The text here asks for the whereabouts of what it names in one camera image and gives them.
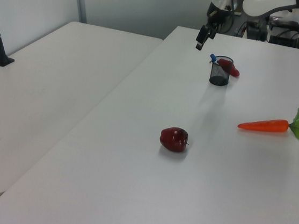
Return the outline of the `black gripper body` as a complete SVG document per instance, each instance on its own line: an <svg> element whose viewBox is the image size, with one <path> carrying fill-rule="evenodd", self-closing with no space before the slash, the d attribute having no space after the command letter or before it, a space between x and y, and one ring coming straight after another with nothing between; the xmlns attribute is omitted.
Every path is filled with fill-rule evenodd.
<svg viewBox="0 0 299 224"><path fill-rule="evenodd" d="M222 10L211 2L207 10L206 26L208 28L212 28L213 30L220 31L226 25L226 22L230 16L231 7L229 7L229 10L226 10L225 8Z"/></svg>

